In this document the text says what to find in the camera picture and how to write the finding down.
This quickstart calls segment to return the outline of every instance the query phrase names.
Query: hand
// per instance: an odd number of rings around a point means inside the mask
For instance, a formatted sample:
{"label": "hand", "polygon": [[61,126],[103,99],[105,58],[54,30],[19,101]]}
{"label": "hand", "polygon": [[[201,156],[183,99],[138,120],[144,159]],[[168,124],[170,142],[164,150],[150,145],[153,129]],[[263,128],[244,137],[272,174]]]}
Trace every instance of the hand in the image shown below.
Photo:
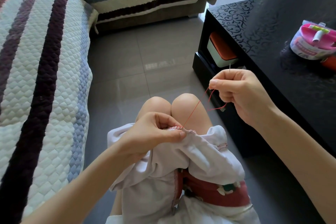
{"label": "hand", "polygon": [[224,102],[232,102],[243,121],[256,128],[270,110],[277,109],[258,78],[249,70],[225,69],[209,82]]}
{"label": "hand", "polygon": [[128,155],[135,163],[160,143],[182,141],[186,137],[185,132],[163,130],[174,126],[182,125],[167,114],[148,112],[137,120],[115,145],[119,146],[121,154]]}

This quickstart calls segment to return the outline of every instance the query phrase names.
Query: forearm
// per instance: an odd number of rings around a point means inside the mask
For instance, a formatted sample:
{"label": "forearm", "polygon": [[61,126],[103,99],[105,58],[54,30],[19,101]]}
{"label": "forearm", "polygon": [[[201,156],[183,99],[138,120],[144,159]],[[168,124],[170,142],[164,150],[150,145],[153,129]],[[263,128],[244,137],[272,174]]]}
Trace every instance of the forearm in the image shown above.
{"label": "forearm", "polygon": [[104,151],[75,180],[23,220],[23,224],[81,223],[118,176],[132,164],[117,147]]}
{"label": "forearm", "polygon": [[258,132],[296,177],[326,223],[336,223],[336,159],[279,110],[260,120]]}

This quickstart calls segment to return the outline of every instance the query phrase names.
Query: red fabric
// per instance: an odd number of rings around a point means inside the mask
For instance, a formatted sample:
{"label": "red fabric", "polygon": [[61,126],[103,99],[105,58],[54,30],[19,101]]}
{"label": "red fabric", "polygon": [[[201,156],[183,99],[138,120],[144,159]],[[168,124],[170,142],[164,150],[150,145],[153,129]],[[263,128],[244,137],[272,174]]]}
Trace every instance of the red fabric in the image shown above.
{"label": "red fabric", "polygon": [[191,189],[192,196],[212,205],[240,207],[250,203],[245,181],[241,181],[240,187],[236,187],[232,193],[222,195],[217,191],[219,188],[217,184],[196,179],[186,169],[176,170],[175,177],[177,177],[175,200],[181,197],[183,186],[187,186]]}

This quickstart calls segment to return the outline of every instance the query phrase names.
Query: orange object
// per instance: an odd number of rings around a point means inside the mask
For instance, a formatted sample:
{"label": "orange object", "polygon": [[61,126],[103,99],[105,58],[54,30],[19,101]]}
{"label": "orange object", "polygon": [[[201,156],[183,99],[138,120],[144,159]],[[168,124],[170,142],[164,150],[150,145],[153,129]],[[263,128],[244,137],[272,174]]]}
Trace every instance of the orange object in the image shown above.
{"label": "orange object", "polygon": [[329,56],[321,62],[322,66],[336,72],[336,56]]}
{"label": "orange object", "polygon": [[223,60],[231,60],[237,58],[237,56],[233,53],[230,47],[216,32],[212,32],[210,34],[210,40]]}

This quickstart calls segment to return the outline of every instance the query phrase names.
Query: white fabric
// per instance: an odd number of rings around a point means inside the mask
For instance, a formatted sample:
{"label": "white fabric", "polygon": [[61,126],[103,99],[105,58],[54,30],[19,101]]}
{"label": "white fabric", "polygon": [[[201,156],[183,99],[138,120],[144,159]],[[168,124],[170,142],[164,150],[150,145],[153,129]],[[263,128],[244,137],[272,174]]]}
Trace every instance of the white fabric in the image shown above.
{"label": "white fabric", "polygon": [[[107,134],[107,145],[118,141],[132,125],[111,130]],[[184,131],[187,136],[183,141],[158,145],[112,184],[111,190],[123,189],[123,216],[109,217],[108,221],[136,224],[259,223],[252,205],[220,207],[182,196],[175,211],[175,169],[188,168],[195,178],[221,185],[242,181],[245,175],[240,162],[226,147],[227,138],[221,126],[211,127],[201,136],[194,131]]]}

